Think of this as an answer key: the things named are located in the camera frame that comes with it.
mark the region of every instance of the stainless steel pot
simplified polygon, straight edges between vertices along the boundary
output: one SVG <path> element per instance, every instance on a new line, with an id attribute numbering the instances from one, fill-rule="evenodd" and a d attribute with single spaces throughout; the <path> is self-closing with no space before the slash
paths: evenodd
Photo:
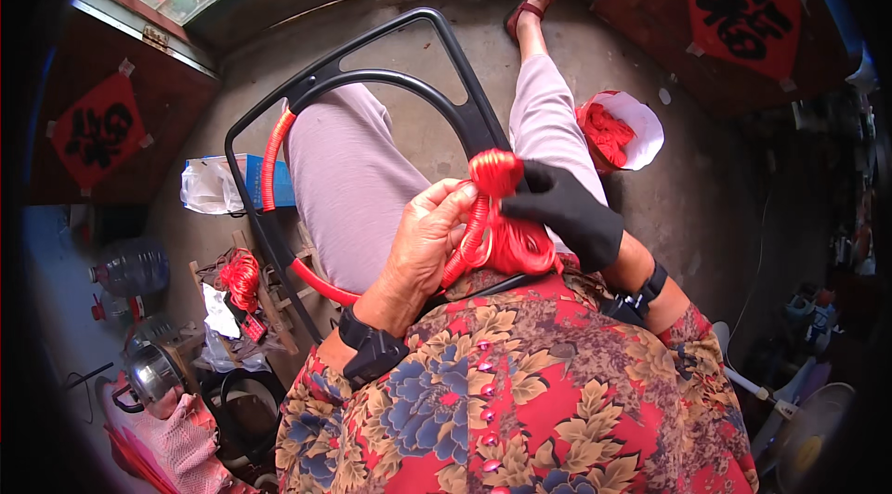
<path id="1" fill-rule="evenodd" d="M 128 385 L 115 391 L 112 398 L 119 409 L 128 413 L 139 413 L 149 403 L 160 401 L 171 388 L 184 385 L 176 363 L 164 349 L 153 343 L 125 354 L 124 373 Z M 118 399 L 127 391 L 138 401 L 136 405 L 126 405 Z"/>

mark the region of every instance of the red paper decoration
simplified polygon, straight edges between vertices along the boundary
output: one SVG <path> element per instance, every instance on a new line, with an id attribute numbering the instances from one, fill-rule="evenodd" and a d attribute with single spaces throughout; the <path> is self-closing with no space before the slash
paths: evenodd
<path id="1" fill-rule="evenodd" d="M 694 44 L 781 81 L 799 42 L 799 0 L 688 0 Z"/>
<path id="2" fill-rule="evenodd" d="M 110 76 L 56 121 L 52 146 L 83 190 L 141 149 L 145 138 L 130 78 Z"/>

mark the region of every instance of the leg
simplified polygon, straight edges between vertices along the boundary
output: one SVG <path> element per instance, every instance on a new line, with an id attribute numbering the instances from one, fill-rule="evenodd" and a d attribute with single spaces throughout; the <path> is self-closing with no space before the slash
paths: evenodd
<path id="1" fill-rule="evenodd" d="M 301 220 L 329 279 L 351 292 L 378 277 L 403 207 L 430 186 L 390 132 L 385 106 L 354 84 L 304 109 L 285 138 Z"/>
<path id="2" fill-rule="evenodd" d="M 529 2 L 542 10 L 548 6 L 548 0 Z M 548 55 L 540 24 L 541 20 L 532 12 L 521 12 L 521 66 L 508 123 L 511 147 L 521 158 L 567 169 L 591 195 L 608 205 L 583 131 L 576 124 L 573 95 Z M 568 251 L 563 243 L 555 242 L 559 251 Z"/>

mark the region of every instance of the wooden door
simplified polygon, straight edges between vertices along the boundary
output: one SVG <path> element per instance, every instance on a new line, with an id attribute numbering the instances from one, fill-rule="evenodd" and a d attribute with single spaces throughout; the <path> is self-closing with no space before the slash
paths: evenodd
<path id="1" fill-rule="evenodd" d="M 124 59 L 135 66 L 130 81 L 145 131 L 154 142 L 115 167 L 85 195 L 52 147 L 47 124 L 115 74 Z M 149 203 L 218 88 L 217 78 L 72 8 L 52 59 L 38 115 L 30 203 Z"/>
<path id="2" fill-rule="evenodd" d="M 650 54 L 717 119 L 815 97 L 837 88 L 861 59 L 848 50 L 824 0 L 807 0 L 791 80 L 796 89 L 750 68 L 689 53 L 688 0 L 595 0 L 592 10 Z"/>

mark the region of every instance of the concrete floor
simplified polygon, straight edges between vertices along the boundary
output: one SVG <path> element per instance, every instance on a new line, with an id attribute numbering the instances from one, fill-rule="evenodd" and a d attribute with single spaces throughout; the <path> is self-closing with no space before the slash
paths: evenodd
<path id="1" fill-rule="evenodd" d="M 275 87 L 360 32 L 422 5 L 440 9 L 452 22 L 507 131 L 519 56 L 501 23 L 516 3 L 347 0 L 267 31 L 225 59 L 222 93 L 206 120 L 196 126 L 181 159 L 221 155 L 229 127 Z M 670 74 L 594 17 L 585 0 L 557 2 L 549 9 L 543 30 L 577 103 L 603 90 L 623 90 L 647 102 L 662 121 L 662 152 L 641 171 L 606 178 L 608 199 L 625 217 L 626 228 L 650 248 L 698 307 L 713 321 L 723 319 L 733 325 L 753 279 L 764 198 L 758 198 L 751 184 L 751 161 L 737 133 L 710 120 Z M 426 24 L 369 45 L 345 59 L 342 67 L 360 66 L 404 71 L 457 103 L 464 98 L 452 65 Z M 668 105 L 658 98 L 661 87 L 671 94 Z M 390 111 L 400 151 L 429 180 L 466 176 L 459 141 L 433 108 L 394 87 L 370 88 Z M 267 122 L 245 131 L 236 141 L 236 151 L 262 155 L 275 116 L 270 112 Z M 185 210 L 178 199 L 182 166 L 173 165 L 152 206 L 149 231 L 162 236 L 171 257 L 169 312 L 177 321 L 200 323 L 204 309 L 187 265 L 193 259 L 210 263 L 231 244 L 230 232 L 248 232 L 249 225 L 245 218 Z M 757 321 L 759 310 L 751 306 L 746 320 Z M 329 315 L 322 309 L 314 314 L 323 332 L 330 329 Z M 742 353 L 748 339 L 735 342 L 741 343 Z"/>

